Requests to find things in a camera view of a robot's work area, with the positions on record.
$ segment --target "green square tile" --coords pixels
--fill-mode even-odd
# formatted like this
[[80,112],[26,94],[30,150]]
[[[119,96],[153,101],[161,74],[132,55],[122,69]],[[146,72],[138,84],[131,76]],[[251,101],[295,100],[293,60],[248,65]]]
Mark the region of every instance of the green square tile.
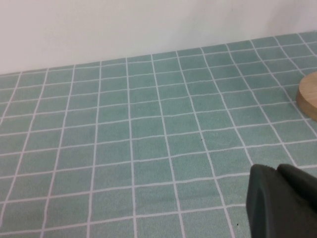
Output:
[[96,107],[98,94],[71,96],[69,99],[68,109],[83,109]]
[[274,77],[281,85],[288,85],[299,83],[302,80],[303,75],[300,73],[300,71],[292,71],[275,73]]
[[130,105],[131,118],[160,116],[159,102],[148,102]]
[[100,221],[132,216],[132,210],[131,189],[96,192],[93,194],[91,220]]
[[167,134],[198,131],[194,114],[165,117],[164,122]]
[[259,107],[234,109],[230,114],[237,126],[267,123]]
[[99,108],[98,123],[128,119],[128,105]]
[[0,156],[0,177],[14,175],[20,155]]
[[181,210],[222,205],[214,180],[179,183],[177,192]]
[[134,236],[133,220],[123,220],[118,222],[107,222],[90,226],[91,238],[131,238]]
[[181,238],[178,215],[146,217],[137,219],[138,238]]
[[32,114],[35,110],[36,104],[37,101],[10,103],[5,116]]
[[195,96],[192,100],[195,111],[197,112],[224,109],[224,105],[219,94]]
[[98,126],[98,142],[129,139],[129,123],[118,122]]
[[11,95],[12,95],[12,92],[13,92],[13,89],[2,90],[0,93],[0,103],[9,102]]
[[203,47],[202,49],[205,54],[228,51],[226,45],[207,46]]
[[46,199],[7,204],[0,231],[13,232],[41,229],[45,203]]
[[153,74],[137,75],[129,77],[129,88],[141,88],[155,86]]
[[229,114],[226,111],[198,113],[197,118],[202,130],[232,127]]
[[305,45],[284,46],[283,50],[290,58],[312,55],[311,51]]
[[17,177],[9,200],[45,197],[49,193],[51,179],[51,174]]
[[32,130],[62,128],[64,116],[65,113],[36,115],[33,120]]
[[183,74],[188,83],[212,80],[210,72],[206,68],[187,70]]
[[26,144],[26,150],[57,148],[61,130],[31,132]]
[[204,151],[204,145],[199,133],[174,135],[168,137],[171,155]]
[[94,146],[62,148],[59,153],[57,169],[71,169],[91,166],[94,158]]
[[236,92],[236,93],[226,93],[223,95],[223,99],[228,108],[239,108],[254,106],[257,102],[251,92]]
[[200,48],[193,48],[193,49],[177,51],[177,53],[178,53],[179,57],[192,56],[192,55],[201,55],[202,54],[202,50]]
[[71,82],[73,70],[50,71],[46,83],[65,83]]
[[129,75],[153,73],[152,63],[130,63],[128,64],[128,72]]
[[67,113],[66,126],[96,123],[97,109],[71,111]]
[[297,165],[315,165],[317,142],[305,142],[286,145]]
[[53,171],[57,149],[24,153],[19,174]]
[[161,118],[135,119],[131,122],[132,138],[164,135]]
[[176,180],[189,180],[212,177],[207,155],[184,155],[172,159]]
[[297,34],[276,36],[276,39],[278,40],[279,44],[281,44],[282,46],[283,45],[299,44],[299,43],[303,42]]
[[156,88],[140,88],[130,90],[130,102],[139,103],[158,99]]
[[19,101],[19,100],[38,99],[41,94],[41,90],[42,90],[42,86],[32,87],[32,88],[18,88],[16,89],[12,100]]
[[295,58],[295,59],[292,59],[292,60],[297,65],[298,68],[317,67],[317,58],[316,58],[316,56],[308,56],[308,57],[304,57],[304,58]]
[[226,205],[246,202],[249,176],[221,178],[218,183]]
[[38,107],[38,113],[58,112],[66,110],[67,97],[41,99]]
[[186,238],[231,237],[223,209],[186,213],[183,222]]
[[51,198],[47,211],[46,227],[59,227],[87,222],[88,203],[88,194]]
[[267,165],[276,169],[280,164],[292,163],[281,145],[249,148],[248,152],[254,164]]
[[99,106],[128,103],[127,91],[107,92],[100,94]]
[[102,61],[102,65],[110,65],[110,64],[117,64],[117,63],[125,63],[125,58],[121,59],[112,59],[112,60],[106,60]]
[[251,238],[250,226],[248,215],[245,207],[229,207],[228,213],[230,216],[231,223],[235,237],[237,238]]
[[302,39],[305,42],[317,41],[317,32],[316,31],[300,33],[300,36],[302,37]]
[[0,179],[0,201],[5,201],[9,193],[11,184],[12,184],[12,178]]
[[231,55],[236,63],[251,63],[260,61],[260,58],[255,50],[232,52]]
[[234,129],[207,131],[203,135],[209,150],[222,150],[242,146]]
[[266,61],[265,64],[272,73],[296,69],[295,65],[289,59],[270,60]]
[[101,81],[100,91],[112,91],[127,89],[127,78],[108,78]]
[[26,132],[29,130],[32,116],[4,118],[0,125],[0,134]]
[[240,73],[234,65],[211,68],[212,75],[215,79],[239,77]]
[[26,134],[0,136],[0,151],[3,154],[22,151]]
[[128,63],[140,62],[140,61],[151,61],[151,55],[130,57],[127,59],[127,61]]
[[92,169],[60,171],[55,174],[52,195],[90,190]]
[[265,38],[255,39],[255,40],[252,40],[252,42],[256,48],[278,46],[274,37],[265,37]]
[[97,165],[119,163],[124,161],[130,161],[129,141],[97,145]]
[[22,74],[18,87],[41,85],[44,83],[45,72]]
[[69,145],[83,145],[95,142],[95,130],[94,125],[66,128],[64,130],[62,146]]
[[135,202],[137,215],[177,211],[173,185],[136,188]]
[[238,67],[243,75],[268,73],[266,66],[262,62],[239,64]]
[[217,93],[218,90],[214,82],[195,82],[187,84],[188,91],[191,95],[201,95],[208,93]]
[[229,53],[218,53],[206,55],[205,57],[209,67],[233,64]]
[[227,44],[227,46],[229,47],[231,51],[247,50],[247,49],[253,48],[251,41],[240,41],[240,42],[229,43]]
[[251,164],[244,149],[211,152],[210,157],[216,176],[250,171]]
[[133,141],[134,160],[144,160],[166,156],[167,148],[164,137],[147,138]]
[[303,121],[289,121],[273,125],[283,142],[315,139],[312,130]]
[[263,110],[270,122],[301,119],[300,114],[291,103],[264,106]]
[[238,131],[247,146],[279,143],[278,138],[269,125],[239,128]]
[[296,94],[298,91],[298,85],[294,86],[284,86],[284,89],[287,93],[287,95],[291,98],[292,101],[296,100]]
[[254,95],[260,104],[289,102],[282,88],[266,88],[254,91]]
[[221,92],[241,91],[248,89],[242,78],[230,78],[218,80],[216,82]]
[[134,163],[136,185],[169,181],[172,181],[172,173],[168,159]]
[[246,76],[245,80],[252,89],[278,86],[270,74]]
[[154,61],[154,69],[155,69],[155,73],[180,70],[177,59],[164,59],[164,60]]
[[75,69],[74,81],[88,81],[99,79],[99,67]]
[[159,86],[184,82],[181,72],[158,73],[156,78]]
[[262,60],[278,60],[287,58],[280,47],[258,49],[257,52]]
[[165,53],[159,53],[159,54],[154,54],[153,55],[153,60],[163,60],[167,58],[173,58],[176,57],[176,52],[171,51],[171,52],[165,52]]
[[68,96],[70,84],[45,85],[42,98]]
[[18,81],[18,75],[15,76],[6,76],[0,78],[0,89],[5,88],[14,88],[16,82]]
[[189,98],[164,100],[161,104],[163,115],[176,115],[193,112]]
[[132,184],[131,164],[97,167],[94,190],[130,186]]
[[207,67],[203,56],[189,56],[179,59],[183,70]]
[[159,97],[161,99],[166,98],[180,98],[188,96],[185,84],[161,86],[158,88]]
[[73,83],[71,94],[98,93],[99,81],[76,82]]
[[60,230],[52,230],[44,232],[44,238],[85,238],[87,226],[62,228]]

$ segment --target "white wall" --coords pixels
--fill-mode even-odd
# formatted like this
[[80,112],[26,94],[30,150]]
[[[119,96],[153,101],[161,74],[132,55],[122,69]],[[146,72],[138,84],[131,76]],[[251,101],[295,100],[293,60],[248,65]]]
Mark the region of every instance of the white wall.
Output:
[[0,73],[317,29],[317,0],[1,0]]

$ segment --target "round wooden board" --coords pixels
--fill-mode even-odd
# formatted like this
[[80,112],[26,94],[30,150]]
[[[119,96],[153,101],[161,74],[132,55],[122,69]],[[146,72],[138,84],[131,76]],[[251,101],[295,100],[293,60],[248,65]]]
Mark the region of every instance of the round wooden board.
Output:
[[307,116],[317,121],[317,72],[311,73],[301,80],[296,102]]

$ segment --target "wooden object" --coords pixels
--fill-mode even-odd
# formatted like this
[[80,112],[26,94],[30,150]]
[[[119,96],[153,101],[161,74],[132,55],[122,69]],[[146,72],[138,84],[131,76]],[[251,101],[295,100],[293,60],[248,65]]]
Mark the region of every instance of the wooden object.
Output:
[[317,121],[317,72],[311,73],[301,80],[296,102],[307,116]]

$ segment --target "black plastic object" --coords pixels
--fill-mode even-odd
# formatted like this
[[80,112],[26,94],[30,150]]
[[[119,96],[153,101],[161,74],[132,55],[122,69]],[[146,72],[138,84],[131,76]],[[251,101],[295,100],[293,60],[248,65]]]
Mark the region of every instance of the black plastic object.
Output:
[[251,167],[252,238],[317,238],[317,178],[291,165]]

